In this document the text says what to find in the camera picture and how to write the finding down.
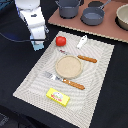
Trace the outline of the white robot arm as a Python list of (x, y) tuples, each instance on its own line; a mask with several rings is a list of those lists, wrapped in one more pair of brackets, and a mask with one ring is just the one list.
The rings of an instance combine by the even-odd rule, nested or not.
[(20, 18), (26, 23), (31, 33), (32, 41), (36, 44), (46, 41), (48, 29), (45, 25), (40, 0), (15, 0), (15, 5)]

